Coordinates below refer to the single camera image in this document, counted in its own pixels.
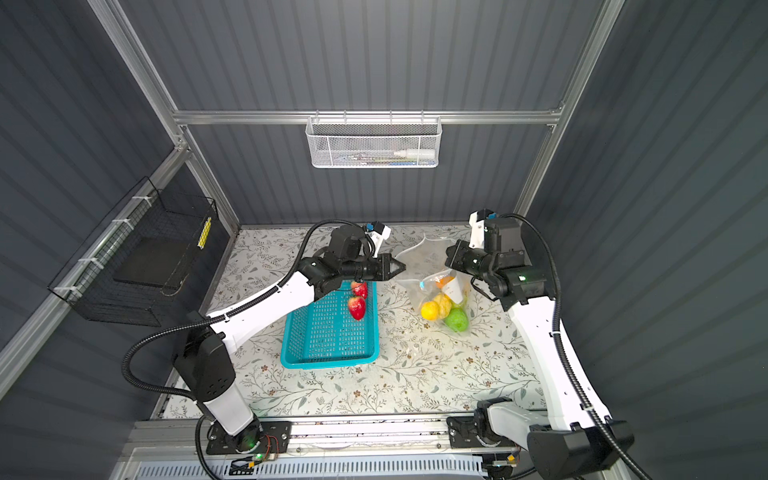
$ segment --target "green lime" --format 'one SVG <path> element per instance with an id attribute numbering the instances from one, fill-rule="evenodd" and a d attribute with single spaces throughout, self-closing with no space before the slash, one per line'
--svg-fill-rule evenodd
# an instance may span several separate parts
<path id="1" fill-rule="evenodd" d="M 469 327 L 467 314 L 460 308 L 451 309 L 444 321 L 448 328 L 454 332 L 463 332 Z"/>

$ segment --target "black mesh basket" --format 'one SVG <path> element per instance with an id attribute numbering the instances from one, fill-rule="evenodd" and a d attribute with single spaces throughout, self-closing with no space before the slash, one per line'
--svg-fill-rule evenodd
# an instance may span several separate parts
<path id="1" fill-rule="evenodd" d="M 153 190 L 89 258 L 73 257 L 48 289 L 85 319 L 160 326 L 217 219 L 207 197 Z"/>

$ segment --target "blue tray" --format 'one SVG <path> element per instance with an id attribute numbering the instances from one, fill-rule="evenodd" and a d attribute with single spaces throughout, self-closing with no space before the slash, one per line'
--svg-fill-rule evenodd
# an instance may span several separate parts
<path id="1" fill-rule="evenodd" d="M 346 303 L 349 281 L 315 303 L 288 314 L 280 362 L 287 369 L 329 369 L 371 363 L 379 357 L 376 282 L 368 283 L 366 315 L 359 322 Z"/>

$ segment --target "red apple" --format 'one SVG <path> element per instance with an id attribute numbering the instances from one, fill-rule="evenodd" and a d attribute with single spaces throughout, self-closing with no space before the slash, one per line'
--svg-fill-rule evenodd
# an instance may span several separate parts
<path id="1" fill-rule="evenodd" d="M 368 298 L 368 283 L 352 282 L 352 295 Z"/>
<path id="2" fill-rule="evenodd" d="M 358 322 L 366 315 L 366 299 L 361 296 L 353 296 L 346 301 L 346 306 L 352 318 Z"/>

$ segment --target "leaf pattern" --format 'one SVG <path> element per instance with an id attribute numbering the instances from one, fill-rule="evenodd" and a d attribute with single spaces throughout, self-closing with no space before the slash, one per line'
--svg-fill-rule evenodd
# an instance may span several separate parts
<path id="1" fill-rule="evenodd" d="M 330 228 L 319 228 L 310 254 Z M 235 303 L 278 280 L 293 262 L 303 228 L 241 230 L 209 311 Z M 459 226 L 392 227 L 383 252 L 397 254 L 428 238 L 468 238 Z M 546 408 L 528 350 L 498 303 L 477 293 L 468 333 L 426 322 L 394 281 L 378 285 L 379 358 L 335 369 L 284 369 L 280 364 L 285 318 L 232 355 L 237 386 L 259 416 L 353 415 L 395 412 L 457 412 L 478 400 L 506 396 L 524 408 Z M 186 388 L 183 382 L 177 384 Z M 184 397 L 172 396 L 166 419 L 200 416 Z"/>

